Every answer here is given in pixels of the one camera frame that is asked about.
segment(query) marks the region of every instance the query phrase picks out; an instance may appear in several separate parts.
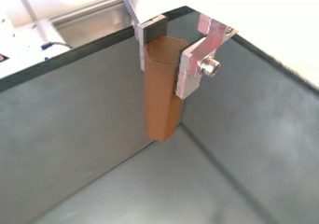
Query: screw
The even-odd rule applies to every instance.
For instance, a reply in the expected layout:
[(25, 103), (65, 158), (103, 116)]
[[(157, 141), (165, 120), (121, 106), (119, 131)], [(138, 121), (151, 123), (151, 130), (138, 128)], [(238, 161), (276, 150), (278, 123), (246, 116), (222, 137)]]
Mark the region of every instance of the screw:
[(213, 77), (221, 68), (221, 63), (209, 56), (202, 62), (198, 63), (199, 73), (205, 73), (209, 77)]
[(232, 26), (229, 26), (226, 29), (226, 35), (230, 35), (234, 30), (236, 29)]

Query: metal clamp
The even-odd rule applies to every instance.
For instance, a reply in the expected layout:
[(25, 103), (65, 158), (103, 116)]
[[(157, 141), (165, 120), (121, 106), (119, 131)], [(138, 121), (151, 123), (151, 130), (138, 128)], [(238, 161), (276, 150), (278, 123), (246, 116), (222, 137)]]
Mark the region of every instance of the metal clamp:
[[(159, 15), (150, 16), (149, 21), (141, 23), (138, 4), (139, 0), (123, 0), (134, 20), (135, 34), (141, 41), (141, 68), (145, 70), (145, 45), (167, 35), (167, 18)], [(179, 80), (177, 85), (177, 96), (186, 99), (198, 89), (202, 74), (213, 77), (221, 67), (215, 60), (217, 48), (234, 36), (237, 30), (211, 17), (201, 14), (198, 30), (207, 35), (182, 53), (179, 65)]]

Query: bolt head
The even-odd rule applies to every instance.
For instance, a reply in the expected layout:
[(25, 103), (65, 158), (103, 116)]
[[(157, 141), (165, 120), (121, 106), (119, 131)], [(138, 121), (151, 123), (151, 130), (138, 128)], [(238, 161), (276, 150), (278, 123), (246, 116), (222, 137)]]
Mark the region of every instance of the bolt head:
[(203, 73), (206, 76), (213, 77), (221, 68), (221, 63), (213, 57), (209, 57), (198, 65), (198, 68), (199, 73)]

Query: bin floor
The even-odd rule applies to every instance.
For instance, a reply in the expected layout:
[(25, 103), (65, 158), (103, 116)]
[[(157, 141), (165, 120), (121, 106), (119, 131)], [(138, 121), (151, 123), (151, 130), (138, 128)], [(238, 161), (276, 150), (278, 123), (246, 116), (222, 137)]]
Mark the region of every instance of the bin floor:
[(179, 126), (35, 223), (266, 222)]

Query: wire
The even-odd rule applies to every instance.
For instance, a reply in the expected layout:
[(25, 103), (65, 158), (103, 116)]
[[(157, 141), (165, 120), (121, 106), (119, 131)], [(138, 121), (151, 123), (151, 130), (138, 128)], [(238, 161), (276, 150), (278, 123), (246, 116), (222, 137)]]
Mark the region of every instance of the wire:
[(73, 46), (70, 46), (67, 43), (63, 43), (63, 42), (49, 42), (42, 46), (42, 49), (46, 50), (46, 49), (51, 48), (54, 45), (66, 46), (67, 48), (74, 49)]

